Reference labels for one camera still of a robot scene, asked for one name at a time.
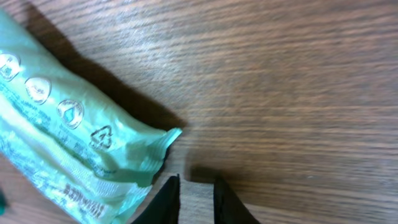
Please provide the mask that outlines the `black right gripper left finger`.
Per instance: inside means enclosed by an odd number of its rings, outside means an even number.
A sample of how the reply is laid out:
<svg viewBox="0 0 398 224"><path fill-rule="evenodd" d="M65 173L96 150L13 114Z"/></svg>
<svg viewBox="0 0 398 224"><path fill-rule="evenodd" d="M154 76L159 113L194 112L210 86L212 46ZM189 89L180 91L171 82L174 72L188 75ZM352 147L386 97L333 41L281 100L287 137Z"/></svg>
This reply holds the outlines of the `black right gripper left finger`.
<svg viewBox="0 0 398 224"><path fill-rule="evenodd" d="M171 176L147 208L131 224L177 224L180 211L180 176Z"/></svg>

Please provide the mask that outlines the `green 3M package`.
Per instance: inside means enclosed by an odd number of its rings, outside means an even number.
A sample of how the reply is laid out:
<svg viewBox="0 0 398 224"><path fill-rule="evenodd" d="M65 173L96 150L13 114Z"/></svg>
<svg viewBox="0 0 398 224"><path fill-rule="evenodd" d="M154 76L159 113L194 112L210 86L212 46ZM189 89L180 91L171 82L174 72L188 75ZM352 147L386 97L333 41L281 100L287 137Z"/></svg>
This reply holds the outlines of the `green 3M package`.
<svg viewBox="0 0 398 224"><path fill-rule="evenodd" d="M7 207L6 198L2 189L0 189L0 216L4 215Z"/></svg>

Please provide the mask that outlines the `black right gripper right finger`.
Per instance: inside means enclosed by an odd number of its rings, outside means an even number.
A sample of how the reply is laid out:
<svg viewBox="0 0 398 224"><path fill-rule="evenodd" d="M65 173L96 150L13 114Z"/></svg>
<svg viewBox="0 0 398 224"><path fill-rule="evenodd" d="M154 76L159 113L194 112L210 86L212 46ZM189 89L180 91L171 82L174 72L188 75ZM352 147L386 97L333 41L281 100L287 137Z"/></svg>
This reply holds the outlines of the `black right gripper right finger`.
<svg viewBox="0 0 398 224"><path fill-rule="evenodd" d="M260 224L222 177L215 180L213 201L215 224Z"/></svg>

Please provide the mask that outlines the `teal plastic packet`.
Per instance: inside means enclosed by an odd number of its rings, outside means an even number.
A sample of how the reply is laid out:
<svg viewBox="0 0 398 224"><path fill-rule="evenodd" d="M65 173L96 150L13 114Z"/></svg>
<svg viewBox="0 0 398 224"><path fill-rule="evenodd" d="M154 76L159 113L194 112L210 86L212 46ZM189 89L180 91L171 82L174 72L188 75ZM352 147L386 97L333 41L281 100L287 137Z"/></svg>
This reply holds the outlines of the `teal plastic packet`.
<svg viewBox="0 0 398 224"><path fill-rule="evenodd" d="M181 130L152 128L1 13L1 152L80 223L126 223Z"/></svg>

